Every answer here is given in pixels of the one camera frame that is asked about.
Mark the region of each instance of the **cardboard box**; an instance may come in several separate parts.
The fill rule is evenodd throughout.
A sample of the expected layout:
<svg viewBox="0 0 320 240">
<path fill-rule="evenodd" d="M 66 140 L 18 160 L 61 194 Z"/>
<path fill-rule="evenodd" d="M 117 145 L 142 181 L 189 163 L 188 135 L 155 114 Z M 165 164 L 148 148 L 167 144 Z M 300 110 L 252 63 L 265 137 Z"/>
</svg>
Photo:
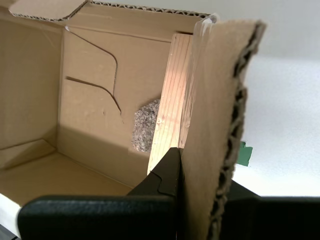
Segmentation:
<svg viewBox="0 0 320 240">
<path fill-rule="evenodd" d="M 131 146 L 134 113 L 161 95 L 173 34 L 192 34 L 207 14 L 85 0 L 19 0 L 9 11 L 0 11 L 3 201 L 127 194 L 149 160 Z M 219 228 L 242 133 L 244 69 L 263 28 L 203 22 L 193 41 L 197 84 L 187 89 L 182 154 L 190 239 Z"/>
</svg>

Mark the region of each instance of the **wooden block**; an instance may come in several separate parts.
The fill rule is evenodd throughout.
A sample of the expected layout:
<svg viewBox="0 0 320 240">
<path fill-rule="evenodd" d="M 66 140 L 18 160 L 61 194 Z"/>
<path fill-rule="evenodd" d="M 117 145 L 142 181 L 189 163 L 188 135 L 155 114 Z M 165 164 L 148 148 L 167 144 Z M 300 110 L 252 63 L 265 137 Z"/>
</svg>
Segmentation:
<svg viewBox="0 0 320 240">
<path fill-rule="evenodd" d="M 178 147 L 192 35 L 173 35 L 157 115 L 148 173 L 171 147 Z"/>
</svg>

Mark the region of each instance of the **green tape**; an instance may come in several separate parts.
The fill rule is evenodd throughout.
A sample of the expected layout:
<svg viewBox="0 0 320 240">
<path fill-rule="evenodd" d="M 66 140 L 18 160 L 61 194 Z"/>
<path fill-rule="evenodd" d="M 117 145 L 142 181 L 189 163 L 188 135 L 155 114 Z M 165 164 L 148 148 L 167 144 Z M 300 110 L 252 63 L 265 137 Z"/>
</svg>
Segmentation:
<svg viewBox="0 0 320 240">
<path fill-rule="evenodd" d="M 237 164 L 248 167 L 249 160 L 252 154 L 253 147 L 246 146 L 246 143 L 242 141 L 240 143 L 240 149 L 238 154 L 238 159 L 236 161 Z"/>
</svg>

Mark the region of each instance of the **corrugated cardboard edge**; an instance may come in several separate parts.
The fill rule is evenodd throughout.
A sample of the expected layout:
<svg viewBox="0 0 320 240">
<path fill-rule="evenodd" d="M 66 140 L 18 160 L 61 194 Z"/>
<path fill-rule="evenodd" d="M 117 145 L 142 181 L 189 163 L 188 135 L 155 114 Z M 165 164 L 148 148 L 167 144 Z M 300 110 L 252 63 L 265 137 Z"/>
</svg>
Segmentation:
<svg viewBox="0 0 320 240">
<path fill-rule="evenodd" d="M 52 19 L 52 18 L 40 17 L 40 16 L 23 15 L 23 14 L 15 13 L 13 11 L 10 11 L 10 12 L 15 17 L 20 17 L 20 18 L 25 18 L 25 19 L 33 19 L 33 20 L 40 20 L 40 21 L 47 21 L 47 22 L 61 22 L 61 21 L 66 21 L 66 20 L 69 20 L 70 18 L 72 18 L 77 12 L 80 11 L 80 9 L 87 2 L 88 1 L 85 0 L 79 7 L 77 7 L 69 15 L 62 17 L 62 18 L 58 18 L 58 19 Z M 169 13 L 169 14 L 177 14 L 177 15 L 185 15 L 185 16 L 195 16 L 195 17 L 199 17 L 199 18 L 205 18 L 209 15 L 207 13 L 199 13 L 199 12 L 194 12 L 194 11 L 173 10 L 173 9 L 148 7 L 148 6 L 135 6 L 135 5 L 130 5 L 130 4 L 119 4 L 119 3 L 111 3 L 111 2 L 91 1 L 90 3 L 93 5 L 101 5 L 101 6 L 108 6 L 108 7 L 114 7 L 114 8 L 142 10 L 142 11 L 149 11 L 149 12 L 155 12 L 155 13 Z"/>
<path fill-rule="evenodd" d="M 232 112 L 232 121 L 230 124 L 228 136 L 228 148 L 225 153 L 223 166 L 220 169 L 218 189 L 216 191 L 211 216 L 210 228 L 208 230 L 208 240 L 218 240 L 221 229 L 222 214 L 225 210 L 224 205 L 227 201 L 226 194 L 230 189 L 233 171 L 238 158 L 240 147 L 240 139 L 243 133 L 245 107 L 247 100 L 247 89 L 244 87 L 243 81 L 245 70 L 253 54 L 257 53 L 258 45 L 265 31 L 265 24 L 258 21 L 255 30 L 249 40 L 246 48 L 241 52 L 238 61 L 234 67 L 234 78 L 237 80 L 237 91 L 234 97 L 234 105 Z"/>
<path fill-rule="evenodd" d="M 123 8 L 123 9 L 136 9 L 136 10 L 143 10 L 143 11 L 156 12 L 156 13 L 195 16 L 202 19 L 209 16 L 209 14 L 207 13 L 199 13 L 195 11 L 173 10 L 173 9 L 165 9 L 165 8 L 149 7 L 149 6 L 135 6 L 135 5 L 129 5 L 129 4 L 120 4 L 120 3 L 111 3 L 111 2 L 102 2 L 102 1 L 92 1 L 92 3 L 96 5 L 103 5 L 103 6 Z"/>
</svg>

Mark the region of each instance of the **white backdrop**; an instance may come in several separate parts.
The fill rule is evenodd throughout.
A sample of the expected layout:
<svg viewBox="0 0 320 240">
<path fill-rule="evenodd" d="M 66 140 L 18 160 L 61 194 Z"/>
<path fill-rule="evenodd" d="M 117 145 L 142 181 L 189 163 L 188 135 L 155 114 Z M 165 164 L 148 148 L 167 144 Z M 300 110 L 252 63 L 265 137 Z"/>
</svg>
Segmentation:
<svg viewBox="0 0 320 240">
<path fill-rule="evenodd" d="M 246 77 L 243 140 L 253 152 L 233 179 L 262 196 L 320 196 L 319 0 L 115 2 L 267 22 Z"/>
</svg>

